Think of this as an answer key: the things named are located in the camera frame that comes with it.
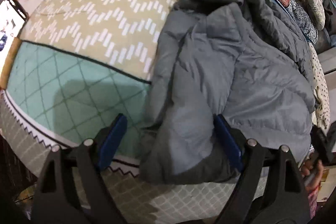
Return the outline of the person's right hand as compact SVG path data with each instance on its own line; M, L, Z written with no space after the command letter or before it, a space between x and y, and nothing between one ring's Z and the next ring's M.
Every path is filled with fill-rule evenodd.
M315 190L319 186L323 175L324 166L318 153L313 152L309 158L301 166L301 176L305 179L304 185L308 193Z

